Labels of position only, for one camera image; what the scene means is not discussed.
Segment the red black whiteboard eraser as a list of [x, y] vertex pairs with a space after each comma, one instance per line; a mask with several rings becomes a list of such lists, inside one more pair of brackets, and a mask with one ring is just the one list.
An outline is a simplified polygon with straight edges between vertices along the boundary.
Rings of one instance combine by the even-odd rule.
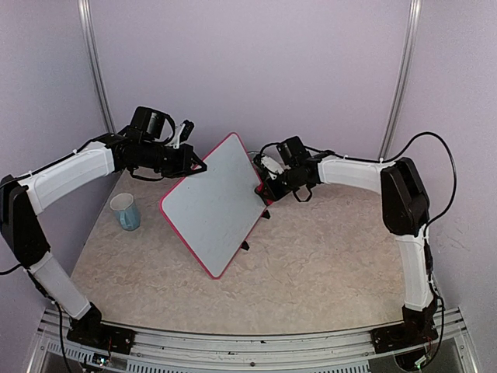
[[273, 203], [273, 200], [271, 199], [271, 196], [268, 194], [264, 184], [260, 184], [255, 188], [255, 194], [261, 198], [262, 202], [266, 206], [270, 206]]

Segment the pink framed whiteboard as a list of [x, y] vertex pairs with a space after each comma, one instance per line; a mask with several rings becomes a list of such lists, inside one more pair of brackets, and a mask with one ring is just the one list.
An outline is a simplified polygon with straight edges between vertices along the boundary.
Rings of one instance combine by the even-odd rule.
[[219, 279], [266, 206], [255, 193], [262, 180], [238, 134], [231, 132], [203, 161], [207, 170], [180, 179], [159, 209], [210, 278]]

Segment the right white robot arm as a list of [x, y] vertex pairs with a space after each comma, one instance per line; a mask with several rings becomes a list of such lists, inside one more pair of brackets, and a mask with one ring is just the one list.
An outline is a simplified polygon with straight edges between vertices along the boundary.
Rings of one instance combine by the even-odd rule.
[[255, 189], [266, 205], [291, 194], [307, 203], [315, 187], [347, 187], [377, 196], [385, 229], [400, 250], [405, 282], [403, 320], [398, 339], [413, 345], [427, 332], [437, 301], [429, 252], [429, 197], [415, 167], [406, 157], [390, 161], [359, 160], [304, 145], [298, 136], [273, 142], [278, 159], [260, 149], [250, 158], [261, 183]]

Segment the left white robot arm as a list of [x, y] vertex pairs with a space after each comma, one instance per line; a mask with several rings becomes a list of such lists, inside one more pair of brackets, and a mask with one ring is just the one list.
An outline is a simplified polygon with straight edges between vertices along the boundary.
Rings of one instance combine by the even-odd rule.
[[117, 133], [106, 132], [45, 166], [1, 181], [1, 237], [22, 267], [51, 301], [73, 319], [94, 346], [109, 337], [94, 305], [51, 252], [40, 217], [90, 183], [123, 171], [144, 182], [178, 179], [207, 170], [188, 139], [191, 120], [177, 124], [169, 114], [139, 106], [131, 122]]

